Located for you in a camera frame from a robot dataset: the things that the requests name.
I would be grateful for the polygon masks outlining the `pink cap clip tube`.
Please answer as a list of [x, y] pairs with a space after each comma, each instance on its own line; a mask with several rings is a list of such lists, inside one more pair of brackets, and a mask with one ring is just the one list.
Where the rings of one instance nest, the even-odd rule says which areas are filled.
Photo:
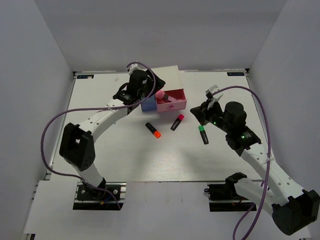
[[158, 100], [162, 100], [164, 102], [170, 102], [170, 103], [174, 103], [174, 102], [177, 102], [178, 100], [170, 95], [168, 95], [167, 93], [165, 93], [164, 91], [162, 90], [159, 90], [156, 92], [155, 94], [155, 97], [158, 99]]

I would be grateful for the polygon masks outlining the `white drawer organizer box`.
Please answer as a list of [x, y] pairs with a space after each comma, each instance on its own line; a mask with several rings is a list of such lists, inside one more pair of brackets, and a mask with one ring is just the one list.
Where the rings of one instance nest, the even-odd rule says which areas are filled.
[[153, 67], [151, 70], [163, 81], [165, 81], [162, 91], [173, 91], [183, 89], [183, 84], [177, 65]]

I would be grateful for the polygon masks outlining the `small blue drawer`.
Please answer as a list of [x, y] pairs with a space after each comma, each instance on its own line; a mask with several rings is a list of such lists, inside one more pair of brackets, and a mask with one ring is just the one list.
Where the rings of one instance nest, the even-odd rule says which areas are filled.
[[142, 100], [141, 100], [141, 104], [146, 104], [146, 103], [153, 103], [156, 101], [156, 97], [155, 95], [151, 95], [150, 97], [144, 97]]

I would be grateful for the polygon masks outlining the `pink drawer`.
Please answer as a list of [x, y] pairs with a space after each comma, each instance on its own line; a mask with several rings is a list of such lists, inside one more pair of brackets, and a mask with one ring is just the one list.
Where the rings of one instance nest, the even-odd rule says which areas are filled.
[[159, 90], [155, 94], [155, 100], [159, 113], [184, 110], [187, 105], [184, 89]]

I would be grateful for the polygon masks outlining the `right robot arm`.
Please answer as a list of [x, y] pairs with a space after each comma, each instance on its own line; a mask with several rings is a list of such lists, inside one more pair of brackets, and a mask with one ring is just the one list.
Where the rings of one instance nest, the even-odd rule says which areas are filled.
[[318, 218], [320, 196], [296, 183], [275, 160], [267, 156], [261, 139], [246, 125], [247, 113], [241, 103], [231, 101], [222, 109], [218, 102], [203, 102], [190, 109], [201, 126], [213, 124], [226, 133], [228, 146], [247, 162], [264, 180], [267, 190], [236, 172], [225, 180], [223, 194], [236, 200], [248, 199], [258, 205], [285, 235], [292, 235]]

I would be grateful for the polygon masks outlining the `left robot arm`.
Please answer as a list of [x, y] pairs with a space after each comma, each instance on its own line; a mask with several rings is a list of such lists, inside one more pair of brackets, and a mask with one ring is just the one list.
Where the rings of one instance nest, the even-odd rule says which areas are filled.
[[106, 105], [79, 124], [68, 123], [63, 130], [59, 155], [77, 171], [81, 180], [89, 185], [88, 193], [99, 200], [105, 196], [104, 178], [94, 160], [95, 142], [109, 127], [138, 107], [141, 100], [154, 95], [166, 82], [150, 70], [133, 70], [129, 82], [124, 83]]

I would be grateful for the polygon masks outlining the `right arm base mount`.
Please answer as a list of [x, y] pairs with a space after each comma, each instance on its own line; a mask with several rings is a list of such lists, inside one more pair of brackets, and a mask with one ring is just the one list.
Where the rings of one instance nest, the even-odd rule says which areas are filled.
[[203, 190], [208, 196], [210, 212], [246, 212], [256, 211], [257, 207], [247, 198], [236, 193], [235, 184], [247, 176], [236, 172], [225, 179], [223, 183], [210, 183]]

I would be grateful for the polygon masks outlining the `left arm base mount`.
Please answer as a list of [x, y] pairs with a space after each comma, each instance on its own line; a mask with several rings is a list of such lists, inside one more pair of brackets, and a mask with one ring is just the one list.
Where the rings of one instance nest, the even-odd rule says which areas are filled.
[[87, 211], [120, 211], [125, 201], [126, 186], [127, 184], [125, 182], [107, 182], [105, 184], [105, 189], [114, 195], [119, 207], [108, 192], [90, 189], [79, 182], [77, 184], [72, 209]]

